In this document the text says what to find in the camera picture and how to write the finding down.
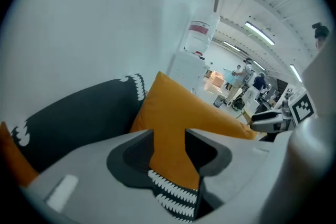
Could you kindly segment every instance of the ceiling light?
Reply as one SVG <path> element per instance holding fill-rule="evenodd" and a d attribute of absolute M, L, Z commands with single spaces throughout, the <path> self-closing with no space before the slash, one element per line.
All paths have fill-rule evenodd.
<path fill-rule="evenodd" d="M 229 42 L 223 41 L 223 43 L 226 44 L 226 45 L 228 45 L 228 46 L 230 46 L 230 47 L 232 47 L 232 48 L 234 48 L 235 50 L 240 51 L 240 49 L 237 49 L 235 46 L 231 45 Z"/>
<path fill-rule="evenodd" d="M 256 32 L 259 36 L 261 36 L 264 40 L 266 40 L 268 43 L 270 43 L 271 45 L 274 45 L 275 43 L 273 42 L 273 40 L 271 40 L 263 31 L 261 31 L 260 29 L 258 29 L 257 27 L 255 27 L 253 24 L 246 22 L 245 25 L 250 28 L 251 30 L 253 30 L 254 32 Z"/>
<path fill-rule="evenodd" d="M 300 82 L 302 82 L 301 77 L 300 77 L 298 71 L 296 70 L 295 66 L 294 66 L 294 65 L 290 65 L 290 68 L 293 70 L 293 72 L 294 72 L 295 76 L 297 77 L 297 79 L 298 79 Z"/>
<path fill-rule="evenodd" d="M 260 67 L 262 70 L 266 70 L 265 68 L 263 68 L 260 64 L 258 64 L 256 61 L 253 61 L 258 67 Z"/>

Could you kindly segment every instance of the orange pillow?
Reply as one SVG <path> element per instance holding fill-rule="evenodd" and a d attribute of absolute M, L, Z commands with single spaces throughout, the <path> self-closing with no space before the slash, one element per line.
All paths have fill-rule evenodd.
<path fill-rule="evenodd" d="M 185 129 L 251 140 L 257 135 L 249 126 L 206 104 L 161 72 L 156 75 L 131 132 L 146 129 L 154 129 L 150 168 L 189 189 L 198 189 L 199 175 L 185 152 Z"/>
<path fill-rule="evenodd" d="M 0 153 L 8 171 L 12 174 L 18 185 L 28 187 L 30 182 L 38 176 L 38 173 L 31 167 L 14 144 L 13 138 L 4 122 L 0 125 Z"/>

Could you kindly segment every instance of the black pillow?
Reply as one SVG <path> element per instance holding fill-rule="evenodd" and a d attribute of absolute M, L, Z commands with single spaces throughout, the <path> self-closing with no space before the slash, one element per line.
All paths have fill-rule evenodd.
<path fill-rule="evenodd" d="M 42 172 L 75 148 L 127 134 L 145 97 L 140 74 L 73 93 L 12 130 L 31 166 Z"/>

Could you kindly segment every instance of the floor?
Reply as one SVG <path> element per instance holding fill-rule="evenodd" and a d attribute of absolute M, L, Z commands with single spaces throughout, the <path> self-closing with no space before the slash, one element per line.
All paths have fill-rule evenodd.
<path fill-rule="evenodd" d="M 204 102 L 206 102 L 210 105 L 214 104 L 214 101 L 216 100 L 216 98 L 219 94 L 227 97 L 228 94 L 229 94 L 229 91 L 225 89 L 224 85 L 220 88 L 217 87 L 217 86 L 214 86 L 208 78 L 203 78 L 198 83 L 198 86 L 195 89 L 195 95 L 198 96 L 201 100 L 203 100 Z M 228 113 L 229 115 L 231 115 L 234 118 L 237 118 L 240 115 L 238 117 L 238 120 L 242 124 L 247 124 L 247 121 L 243 117 L 243 115 L 241 114 L 241 111 L 236 111 L 231 106 L 227 107 L 227 106 L 224 106 L 223 104 L 217 109 L 220 109 L 220 110 L 224 111 L 225 113 Z M 266 133 L 258 133 L 258 135 L 256 136 L 255 139 L 259 140 L 265 135 L 266 135 Z"/>

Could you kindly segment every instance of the blue shirt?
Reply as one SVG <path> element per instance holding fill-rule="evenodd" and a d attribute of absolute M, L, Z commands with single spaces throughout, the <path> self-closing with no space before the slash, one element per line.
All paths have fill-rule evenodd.
<path fill-rule="evenodd" d="M 256 77 L 253 86 L 260 91 L 262 88 L 266 88 L 266 82 L 262 77 Z"/>

